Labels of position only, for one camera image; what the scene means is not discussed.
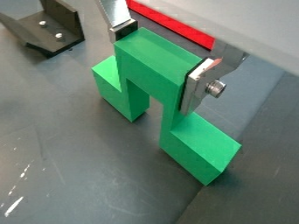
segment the green foam block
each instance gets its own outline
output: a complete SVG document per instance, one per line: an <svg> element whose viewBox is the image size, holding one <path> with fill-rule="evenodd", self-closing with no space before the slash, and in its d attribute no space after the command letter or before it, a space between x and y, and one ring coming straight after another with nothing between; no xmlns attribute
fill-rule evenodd
<svg viewBox="0 0 299 224"><path fill-rule="evenodd" d="M196 113L182 115L184 75L202 59L140 28L115 43L116 56L92 67L103 98L132 122L163 104L160 147L207 185L224 171L240 144Z"/></svg>

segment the metal bracket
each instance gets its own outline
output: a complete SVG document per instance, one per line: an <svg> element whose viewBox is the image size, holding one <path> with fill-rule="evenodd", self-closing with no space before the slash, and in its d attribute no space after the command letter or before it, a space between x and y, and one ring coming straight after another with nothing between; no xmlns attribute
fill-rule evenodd
<svg viewBox="0 0 299 224"><path fill-rule="evenodd" d="M138 22L131 18L126 0L96 0L107 22L111 43L138 30Z"/></svg>
<svg viewBox="0 0 299 224"><path fill-rule="evenodd" d="M215 40L211 57L186 74L180 104L186 116L199 107L206 95L220 97L227 85L219 79L239 67L247 56L236 47Z"/></svg>
<svg viewBox="0 0 299 224"><path fill-rule="evenodd" d="M19 20L0 13L0 22L22 44L54 57L84 41L78 11L62 0L40 0L43 11Z"/></svg>

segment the machine part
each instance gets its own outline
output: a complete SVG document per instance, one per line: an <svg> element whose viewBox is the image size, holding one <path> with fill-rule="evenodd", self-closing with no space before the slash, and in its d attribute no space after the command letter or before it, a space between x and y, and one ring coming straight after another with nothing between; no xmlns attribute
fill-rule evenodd
<svg viewBox="0 0 299 224"><path fill-rule="evenodd" d="M180 111L186 116L199 107L206 95L220 97L226 84L219 78L239 67L247 56L236 47L215 40L211 57L186 74L180 104Z"/></svg>
<svg viewBox="0 0 299 224"><path fill-rule="evenodd" d="M215 98L219 98L224 89L227 87L227 84L220 82L219 80L215 80L211 82L207 86L207 93L214 96Z"/></svg>
<svg viewBox="0 0 299 224"><path fill-rule="evenodd" d="M46 28L46 27L47 27L47 22L46 22L46 21L42 21L42 22L39 23L39 25L40 25L42 28Z"/></svg>
<svg viewBox="0 0 299 224"><path fill-rule="evenodd" d="M131 19L126 0L96 0L107 24L115 28Z"/></svg>
<svg viewBox="0 0 299 224"><path fill-rule="evenodd" d="M207 185L240 145L196 113L179 111L183 72L202 59L146 28L118 41L115 50L116 56L92 68L102 97L131 122L148 109L150 95L163 104L160 147Z"/></svg>
<svg viewBox="0 0 299 224"><path fill-rule="evenodd" d="M107 22L111 43L119 41L138 30L138 22L131 18L126 0L96 0Z"/></svg>
<svg viewBox="0 0 299 224"><path fill-rule="evenodd" d="M130 33L138 30L138 22L131 18L123 24L118 25L115 28L110 28L108 36L111 43L119 41Z"/></svg>
<svg viewBox="0 0 299 224"><path fill-rule="evenodd" d="M19 20L0 13L0 22L24 46L51 58L84 41L84 34L79 13L68 4L62 0L40 2L43 11Z"/></svg>

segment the metal clamp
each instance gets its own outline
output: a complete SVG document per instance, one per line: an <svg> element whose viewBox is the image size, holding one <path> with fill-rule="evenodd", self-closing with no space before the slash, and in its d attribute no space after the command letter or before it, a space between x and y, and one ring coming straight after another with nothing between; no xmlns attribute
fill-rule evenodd
<svg viewBox="0 0 299 224"><path fill-rule="evenodd" d="M138 30L138 22L131 18L126 0L96 0L107 22L111 43Z"/></svg>
<svg viewBox="0 0 299 224"><path fill-rule="evenodd" d="M219 79L239 67L247 56L232 45L215 41L211 57L186 74L180 104L180 111L186 116L200 106L206 95L220 97L227 85Z"/></svg>

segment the screw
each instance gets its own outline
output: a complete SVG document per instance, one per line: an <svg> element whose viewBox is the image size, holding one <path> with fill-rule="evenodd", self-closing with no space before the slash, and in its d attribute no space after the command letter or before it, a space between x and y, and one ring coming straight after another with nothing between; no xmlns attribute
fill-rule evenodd
<svg viewBox="0 0 299 224"><path fill-rule="evenodd" d="M220 82L219 80L212 81L206 89L206 92L212 95L215 98L219 98L224 89L226 89L226 84Z"/></svg>
<svg viewBox="0 0 299 224"><path fill-rule="evenodd" d="M42 28L46 28L46 27L47 27L47 22L46 22L46 21L42 21L42 22L39 23L39 25L40 25Z"/></svg>
<svg viewBox="0 0 299 224"><path fill-rule="evenodd" d="M56 38L56 41L64 41L64 36L60 32L55 34L55 38Z"/></svg>

